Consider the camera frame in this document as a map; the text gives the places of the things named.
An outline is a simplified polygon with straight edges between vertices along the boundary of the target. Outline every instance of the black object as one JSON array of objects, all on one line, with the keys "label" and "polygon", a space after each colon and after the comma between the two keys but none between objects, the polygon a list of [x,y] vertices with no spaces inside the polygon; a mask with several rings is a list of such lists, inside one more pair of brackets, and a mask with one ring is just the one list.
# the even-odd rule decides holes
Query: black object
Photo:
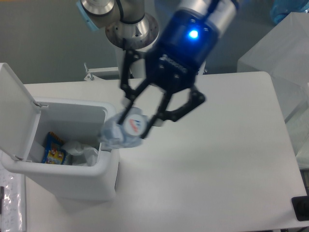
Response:
[{"label": "black object", "polygon": [[299,221],[309,221],[309,196],[293,197],[293,208]]},{"label": "black object", "polygon": [[4,199],[4,187],[0,187],[0,215],[2,214],[2,200]]},{"label": "black object", "polygon": [[[191,32],[195,32],[196,36],[191,36]],[[142,139],[157,120],[176,122],[201,105],[206,97],[194,86],[196,74],[218,38],[219,32],[212,24],[189,11],[180,10],[147,53],[127,50],[120,88],[129,102],[118,124],[123,124],[135,99],[149,85],[161,88],[164,94],[156,114],[140,136]],[[146,79],[132,89],[128,84],[130,66],[140,59],[145,59]],[[190,89],[188,102],[177,110],[166,111],[172,95],[187,88]]]}]

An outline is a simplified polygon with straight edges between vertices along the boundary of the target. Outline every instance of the metal bracket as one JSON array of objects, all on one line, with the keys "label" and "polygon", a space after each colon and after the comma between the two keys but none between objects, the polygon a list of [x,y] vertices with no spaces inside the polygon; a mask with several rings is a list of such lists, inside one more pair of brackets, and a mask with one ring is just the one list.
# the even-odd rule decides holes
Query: metal bracket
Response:
[{"label": "metal bracket", "polygon": [[36,106],[38,106],[38,107],[40,107],[40,108],[42,108],[42,107],[48,107],[48,105],[43,105],[43,104],[38,103],[38,102],[36,102],[36,101],[34,101],[33,104],[35,104]]}]

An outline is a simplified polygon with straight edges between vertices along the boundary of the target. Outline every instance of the black cable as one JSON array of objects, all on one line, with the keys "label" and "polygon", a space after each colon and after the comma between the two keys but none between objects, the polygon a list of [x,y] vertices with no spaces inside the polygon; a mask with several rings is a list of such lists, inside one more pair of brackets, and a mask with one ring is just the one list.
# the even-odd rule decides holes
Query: black cable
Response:
[{"label": "black cable", "polygon": [[209,7],[208,7],[208,11],[207,14],[205,15],[205,17],[203,18],[203,21],[205,22],[206,19],[214,12],[214,10],[217,8],[218,4],[219,4],[220,0],[212,0]]}]

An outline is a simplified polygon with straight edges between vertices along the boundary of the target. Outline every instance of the white table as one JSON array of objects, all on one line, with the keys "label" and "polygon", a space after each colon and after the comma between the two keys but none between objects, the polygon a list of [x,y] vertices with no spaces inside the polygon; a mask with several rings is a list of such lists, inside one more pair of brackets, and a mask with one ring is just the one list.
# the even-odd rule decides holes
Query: white table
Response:
[{"label": "white table", "polygon": [[[33,96],[111,102],[118,81],[26,85]],[[177,123],[123,149],[113,201],[57,199],[27,178],[28,232],[241,232],[308,226],[291,198],[305,195],[280,107],[266,73],[201,76],[208,101]],[[147,89],[137,106],[151,115]],[[174,98],[170,108],[186,101]]]}]

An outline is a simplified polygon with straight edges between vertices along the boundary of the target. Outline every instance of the gray floor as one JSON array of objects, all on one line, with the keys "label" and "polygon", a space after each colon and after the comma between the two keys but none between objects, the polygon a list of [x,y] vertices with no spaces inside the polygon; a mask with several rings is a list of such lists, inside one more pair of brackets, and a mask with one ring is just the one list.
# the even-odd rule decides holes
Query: gray floor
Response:
[{"label": "gray floor", "polygon": [[[89,68],[116,66],[104,30],[90,32],[77,0],[0,1],[0,62],[24,84],[81,81]],[[163,28],[179,0],[146,0]],[[272,0],[241,0],[236,19],[207,59],[209,73],[232,73],[237,60],[272,28]]]}]

